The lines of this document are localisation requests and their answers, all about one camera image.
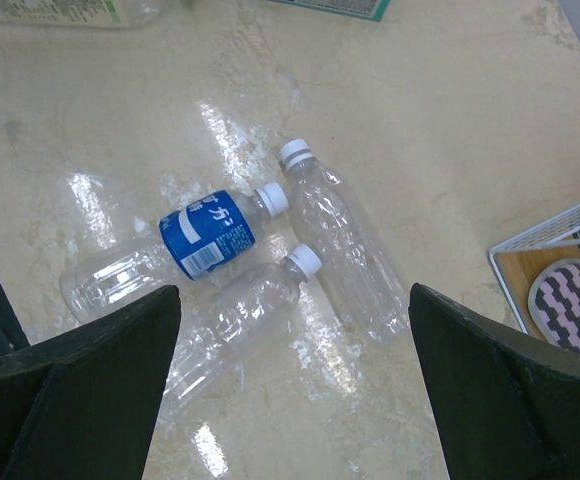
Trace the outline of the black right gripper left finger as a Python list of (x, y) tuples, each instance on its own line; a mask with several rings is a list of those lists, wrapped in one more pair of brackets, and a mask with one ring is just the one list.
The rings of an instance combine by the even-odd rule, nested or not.
[(161, 287), (0, 357), (0, 479), (139, 479), (181, 320)]

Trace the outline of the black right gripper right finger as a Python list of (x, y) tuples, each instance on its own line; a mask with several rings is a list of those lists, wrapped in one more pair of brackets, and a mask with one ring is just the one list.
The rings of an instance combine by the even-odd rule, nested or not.
[(580, 479), (580, 355), (421, 284), (416, 352), (453, 479)]

